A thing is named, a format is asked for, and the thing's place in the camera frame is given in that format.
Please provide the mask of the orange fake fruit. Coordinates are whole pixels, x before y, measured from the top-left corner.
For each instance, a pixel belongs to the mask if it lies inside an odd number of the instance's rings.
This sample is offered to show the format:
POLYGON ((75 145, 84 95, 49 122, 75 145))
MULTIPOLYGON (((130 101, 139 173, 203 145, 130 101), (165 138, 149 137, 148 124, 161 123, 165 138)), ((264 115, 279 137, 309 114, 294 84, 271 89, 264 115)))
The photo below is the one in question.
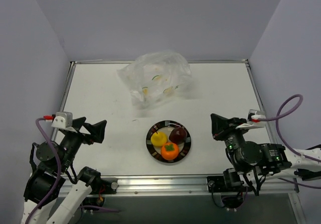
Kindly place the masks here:
POLYGON ((167 160, 174 160, 179 155, 179 147, 177 144, 168 142, 161 148, 161 156, 167 160))

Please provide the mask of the clear printed plastic bag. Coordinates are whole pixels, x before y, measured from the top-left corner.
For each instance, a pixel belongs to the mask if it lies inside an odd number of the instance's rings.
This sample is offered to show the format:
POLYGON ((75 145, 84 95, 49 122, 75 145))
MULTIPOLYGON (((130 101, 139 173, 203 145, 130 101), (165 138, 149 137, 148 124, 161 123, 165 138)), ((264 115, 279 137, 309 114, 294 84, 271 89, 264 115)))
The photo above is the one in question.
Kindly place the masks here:
POLYGON ((137 109, 157 106, 177 94, 185 93, 192 83, 190 65, 173 51, 148 53, 117 71, 137 109))

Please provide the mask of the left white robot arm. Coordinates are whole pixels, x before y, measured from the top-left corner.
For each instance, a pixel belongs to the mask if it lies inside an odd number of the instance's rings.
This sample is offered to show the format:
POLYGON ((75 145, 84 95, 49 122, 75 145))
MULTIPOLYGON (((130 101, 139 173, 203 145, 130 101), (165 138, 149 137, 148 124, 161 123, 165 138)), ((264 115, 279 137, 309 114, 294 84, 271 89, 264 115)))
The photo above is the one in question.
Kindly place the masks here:
POLYGON ((22 223, 68 223, 78 209, 102 209, 101 195, 115 193, 117 182, 87 166, 76 173, 73 161, 81 145, 103 142, 106 125, 106 120, 92 125, 85 117, 74 119, 69 112, 36 119, 45 141, 32 144, 22 223))

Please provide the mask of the yellow fake fruit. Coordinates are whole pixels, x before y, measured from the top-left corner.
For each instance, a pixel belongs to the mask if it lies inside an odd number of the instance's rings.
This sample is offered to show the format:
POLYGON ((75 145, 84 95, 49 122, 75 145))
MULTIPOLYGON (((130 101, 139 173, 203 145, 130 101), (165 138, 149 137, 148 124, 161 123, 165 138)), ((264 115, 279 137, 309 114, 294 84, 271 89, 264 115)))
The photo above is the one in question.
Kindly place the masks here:
POLYGON ((150 141, 154 147, 160 148, 167 143, 168 138, 164 132, 157 131, 152 134, 150 141))

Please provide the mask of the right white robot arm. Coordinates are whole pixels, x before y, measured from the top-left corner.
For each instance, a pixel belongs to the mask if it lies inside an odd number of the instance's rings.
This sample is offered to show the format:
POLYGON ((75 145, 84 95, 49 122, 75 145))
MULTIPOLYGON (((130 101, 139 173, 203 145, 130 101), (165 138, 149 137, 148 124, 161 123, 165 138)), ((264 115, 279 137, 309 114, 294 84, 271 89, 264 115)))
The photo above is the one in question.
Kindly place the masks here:
POLYGON ((213 139, 225 143, 226 156, 233 166, 223 172, 223 191, 248 189, 258 195, 267 179, 320 178, 320 146, 291 150, 282 144, 258 144, 244 139, 249 130, 265 127, 264 117, 258 110, 250 110, 247 119, 211 114, 213 139))

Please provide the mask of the dark red fake apple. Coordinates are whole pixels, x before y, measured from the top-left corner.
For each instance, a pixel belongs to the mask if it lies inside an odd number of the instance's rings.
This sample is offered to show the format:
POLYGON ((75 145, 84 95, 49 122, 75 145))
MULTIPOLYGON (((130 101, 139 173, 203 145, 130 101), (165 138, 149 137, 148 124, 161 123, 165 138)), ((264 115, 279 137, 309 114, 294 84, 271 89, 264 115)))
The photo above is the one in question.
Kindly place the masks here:
POLYGON ((187 138, 187 132, 182 127, 174 128, 171 131, 170 136, 169 136, 170 142, 175 143, 177 145, 184 143, 186 138, 187 138))

